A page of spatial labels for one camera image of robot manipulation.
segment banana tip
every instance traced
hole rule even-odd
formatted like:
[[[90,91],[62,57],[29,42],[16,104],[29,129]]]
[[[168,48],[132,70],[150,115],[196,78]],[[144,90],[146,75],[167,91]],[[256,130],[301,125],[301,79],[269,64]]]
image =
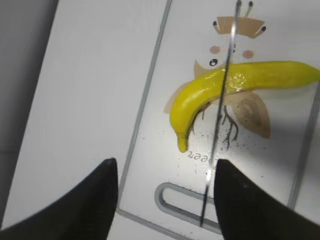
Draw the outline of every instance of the banana tip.
[[[184,153],[187,151],[187,137],[185,135],[178,136],[178,147],[181,153]]]

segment banana peel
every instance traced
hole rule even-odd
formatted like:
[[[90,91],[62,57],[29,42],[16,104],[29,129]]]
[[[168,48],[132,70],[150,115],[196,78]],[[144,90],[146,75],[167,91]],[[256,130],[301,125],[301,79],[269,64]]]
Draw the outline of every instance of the banana peel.
[[[177,135],[178,148],[188,149],[189,129],[197,113],[221,93],[225,69],[217,68],[190,82],[176,97],[170,123]],[[296,61],[266,61],[231,64],[226,94],[255,89],[296,88],[320,81],[320,71]]]

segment white table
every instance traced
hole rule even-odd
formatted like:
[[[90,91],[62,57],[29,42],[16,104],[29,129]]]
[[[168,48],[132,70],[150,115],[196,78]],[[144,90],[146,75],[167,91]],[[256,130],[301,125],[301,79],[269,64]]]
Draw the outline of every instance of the white table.
[[[165,5],[59,2],[3,228],[59,199],[104,159],[117,159],[121,177]],[[169,239],[116,215],[109,239],[132,236]]]

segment gray wall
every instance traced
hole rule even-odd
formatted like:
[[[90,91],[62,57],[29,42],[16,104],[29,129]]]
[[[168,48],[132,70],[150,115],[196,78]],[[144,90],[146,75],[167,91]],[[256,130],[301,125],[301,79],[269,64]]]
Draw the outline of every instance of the gray wall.
[[[58,0],[0,0],[0,226]]]

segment banana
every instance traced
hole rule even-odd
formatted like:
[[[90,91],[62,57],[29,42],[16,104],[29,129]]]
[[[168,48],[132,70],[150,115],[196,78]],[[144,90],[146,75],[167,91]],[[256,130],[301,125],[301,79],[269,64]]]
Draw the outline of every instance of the banana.
[[[180,152],[188,149],[189,129],[198,111],[221,93],[225,69],[217,68],[190,82],[177,96],[170,111]],[[296,61],[231,64],[226,94],[254,89],[293,88],[320,81],[320,71]]]

